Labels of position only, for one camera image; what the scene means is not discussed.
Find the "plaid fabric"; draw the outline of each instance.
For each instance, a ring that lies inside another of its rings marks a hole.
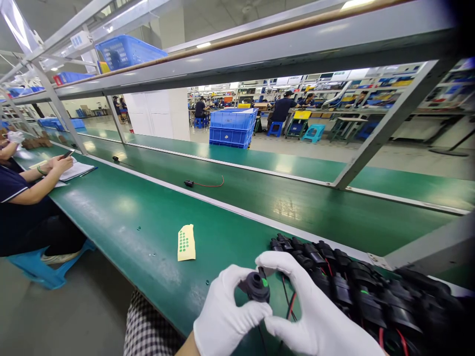
[[[135,290],[127,312],[124,356],[173,356],[184,342],[165,318]]]

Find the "white glove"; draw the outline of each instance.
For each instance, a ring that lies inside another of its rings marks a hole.
[[[10,142],[15,142],[18,144],[21,144],[25,139],[23,132],[20,131],[9,131],[7,137]]]
[[[272,315],[267,303],[249,301],[242,307],[236,306],[234,290],[251,272],[255,270],[231,265],[211,283],[203,310],[193,324],[201,356],[231,355],[253,327]]]
[[[351,321],[315,285],[310,275],[287,252],[267,251],[256,259],[266,275],[285,273],[297,292],[302,318],[292,323],[277,316],[264,319],[267,331],[294,352],[318,356],[384,356],[378,343]]]

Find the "teal stool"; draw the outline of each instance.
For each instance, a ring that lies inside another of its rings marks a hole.
[[[267,131],[267,136],[270,136],[272,134],[276,135],[276,137],[280,137],[281,136],[281,132],[282,132],[282,125],[284,123],[283,122],[278,122],[278,121],[274,121],[271,123],[271,129],[269,131]]]
[[[60,268],[53,269],[41,261],[41,256],[47,248],[48,247],[24,254],[9,256],[7,259],[19,269],[23,270],[23,274],[33,282],[43,285],[46,289],[58,289],[66,283],[64,275],[72,265],[76,263],[82,254],[86,250],[95,250],[94,244],[91,241],[86,240],[79,255],[72,260],[63,263]]]
[[[301,140],[309,139],[312,143],[317,143],[322,139],[323,131],[325,130],[325,125],[315,124],[310,125],[307,132],[302,136]]]

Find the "navy shirt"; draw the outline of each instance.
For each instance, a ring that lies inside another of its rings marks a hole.
[[[0,251],[14,246],[17,237],[24,236],[54,212],[55,205],[47,196],[33,205],[9,203],[31,186],[21,175],[0,165]]]
[[[196,103],[196,106],[194,107],[195,108],[195,112],[194,112],[194,116],[195,117],[203,117],[204,114],[203,114],[203,109],[206,107],[206,104],[203,102],[203,101],[199,101]]]
[[[308,106],[314,106],[315,105],[315,100],[310,100],[310,102],[306,102],[307,98],[303,98],[302,100],[299,100],[297,104],[299,105],[308,105]]]
[[[287,118],[290,108],[297,106],[297,103],[290,98],[282,98],[276,101],[276,108],[271,120],[277,122],[284,122]]]

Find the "paper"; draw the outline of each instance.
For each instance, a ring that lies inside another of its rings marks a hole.
[[[64,172],[61,175],[61,177],[59,177],[59,180],[67,181],[77,176],[80,176],[81,174],[87,171],[90,171],[92,169],[94,169],[94,166],[85,165],[84,163],[76,162],[73,164],[73,166],[70,169]]]
[[[47,161],[47,160],[44,160],[44,161],[41,161],[41,162],[39,162],[39,163],[37,163],[37,164],[35,164],[35,165],[29,166],[28,168],[29,168],[29,169],[35,169],[36,167],[42,166],[43,164],[46,164],[46,163],[48,163],[48,161]]]
[[[185,225],[178,232],[178,261],[196,260],[193,225]]]

